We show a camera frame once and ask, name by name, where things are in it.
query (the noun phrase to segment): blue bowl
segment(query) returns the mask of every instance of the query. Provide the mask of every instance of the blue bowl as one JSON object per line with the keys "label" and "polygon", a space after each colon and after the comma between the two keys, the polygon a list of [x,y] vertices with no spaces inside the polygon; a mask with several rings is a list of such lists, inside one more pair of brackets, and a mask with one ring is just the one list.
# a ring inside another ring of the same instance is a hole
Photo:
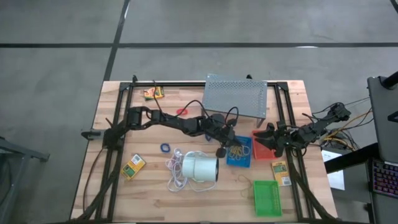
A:
{"label": "blue bowl", "polygon": [[229,156],[229,149],[227,150],[226,153],[226,163],[227,165],[231,166],[239,166],[239,167],[250,167],[250,161],[251,161],[251,153],[252,153],[252,140],[250,137],[245,137],[245,136],[236,136],[236,138],[241,142],[242,146],[247,146],[250,150],[249,154],[243,157],[240,157],[240,159],[232,158]]}

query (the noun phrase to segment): wooden table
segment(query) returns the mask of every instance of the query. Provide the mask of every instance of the wooden table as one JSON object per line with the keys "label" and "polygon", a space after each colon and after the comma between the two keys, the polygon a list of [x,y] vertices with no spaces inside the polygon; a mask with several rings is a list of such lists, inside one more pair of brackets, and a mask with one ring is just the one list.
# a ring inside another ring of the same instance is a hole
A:
{"label": "wooden table", "polygon": [[[302,116],[302,113],[311,113],[304,82],[301,80],[287,82],[297,125],[309,123],[308,118]],[[119,83],[104,82],[93,128],[109,128],[105,118],[113,119]],[[203,87],[165,87],[165,98],[160,99],[159,104],[165,113],[176,114],[176,111],[183,108],[189,101],[201,101],[203,90]],[[283,93],[282,104],[284,112],[287,114]],[[144,100],[143,88],[134,88],[131,106],[147,106],[151,109],[157,109],[155,101]],[[200,107],[193,103],[188,107],[188,115],[182,116],[182,118],[199,115],[201,115]],[[269,122],[276,126],[278,120],[275,93],[273,89],[269,88],[267,93],[267,119],[260,129],[264,130]],[[251,131],[255,128],[256,119],[240,116],[235,131],[237,135],[250,136]],[[160,125],[152,126],[143,131],[128,132],[122,166],[137,153],[147,164],[131,181],[126,181],[123,176],[120,176],[113,215],[114,222],[297,221],[291,187],[280,188],[283,211],[281,217],[257,217],[254,211],[251,184],[248,181],[242,181],[242,178],[238,179],[239,175],[244,175],[250,180],[274,180],[271,169],[271,162],[274,161],[257,161],[253,158],[251,168],[245,169],[227,166],[225,159],[220,159],[219,179],[213,190],[194,192],[188,185],[178,193],[169,192],[167,182],[170,179],[170,171],[165,166],[165,160],[170,158],[171,154],[160,151],[160,145],[164,142],[169,143],[172,150],[179,147],[184,153],[203,151],[209,155],[214,155],[220,146],[219,142],[215,140],[207,142],[204,136],[192,138],[182,134],[181,131]],[[88,145],[71,218],[76,218],[82,213],[83,189],[90,167],[101,149],[101,144],[102,140],[94,140],[90,141]],[[91,176],[86,206],[93,200],[100,188],[105,154],[103,152],[100,155]],[[285,155],[275,161],[286,161]],[[309,146],[304,161],[311,191],[326,210],[336,217],[335,204],[319,147]],[[105,198],[104,211],[108,210],[107,200],[108,198]],[[301,191],[300,200],[303,212],[307,214],[305,199]]]}

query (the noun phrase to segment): paper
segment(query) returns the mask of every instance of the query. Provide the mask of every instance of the paper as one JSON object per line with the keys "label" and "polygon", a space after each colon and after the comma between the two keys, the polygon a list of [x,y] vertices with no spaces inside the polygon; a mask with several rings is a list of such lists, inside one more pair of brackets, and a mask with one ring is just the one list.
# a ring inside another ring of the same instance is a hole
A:
{"label": "paper", "polygon": [[[322,150],[322,158],[323,158],[324,162],[329,161],[329,160],[334,159],[339,156],[341,156],[341,154]],[[334,189],[345,190],[345,188],[344,188],[344,172],[342,170],[328,174],[328,179],[329,179],[330,187],[333,187]]]}

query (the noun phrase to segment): concrete floor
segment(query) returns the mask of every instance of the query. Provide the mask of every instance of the concrete floor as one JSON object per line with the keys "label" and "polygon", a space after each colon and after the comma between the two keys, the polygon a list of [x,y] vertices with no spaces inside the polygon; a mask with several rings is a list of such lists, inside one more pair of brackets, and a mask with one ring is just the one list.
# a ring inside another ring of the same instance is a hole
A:
{"label": "concrete floor", "polygon": [[[123,2],[0,1],[0,43],[112,43]],[[388,0],[132,0],[121,42],[398,42],[398,14]],[[30,163],[12,223],[68,218],[87,145],[80,130],[93,122],[110,51],[0,48],[0,136],[51,153]],[[304,80],[318,111],[366,97],[366,78],[392,74],[396,58],[393,47],[119,49],[110,80]],[[376,140],[371,124],[352,133],[360,146]],[[341,218],[366,220],[357,202],[335,201]]]}

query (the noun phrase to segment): white cable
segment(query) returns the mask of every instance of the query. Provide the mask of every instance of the white cable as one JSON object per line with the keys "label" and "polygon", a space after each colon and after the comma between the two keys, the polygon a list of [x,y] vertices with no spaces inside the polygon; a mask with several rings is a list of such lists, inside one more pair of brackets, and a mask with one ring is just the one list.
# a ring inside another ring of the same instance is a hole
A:
{"label": "white cable", "polygon": [[170,178],[169,182],[167,183],[167,188],[169,189],[169,191],[178,192],[181,189],[183,189],[187,183],[189,184],[189,186],[191,186],[192,190],[194,190],[196,192],[204,192],[204,191],[207,191],[207,190],[210,190],[210,189],[213,189],[214,187],[216,187],[216,182],[214,182],[214,184],[211,187],[208,187],[206,189],[195,189],[192,187],[192,184],[190,183],[188,178],[182,176],[182,161],[185,156],[190,155],[190,154],[199,154],[201,156],[207,156],[207,154],[205,154],[204,152],[201,152],[201,151],[191,151],[184,155],[184,154],[182,154],[181,149],[175,148],[171,159],[166,160],[166,162],[165,162],[166,166],[167,166],[167,168],[169,168],[169,170],[172,173],[172,177]]}

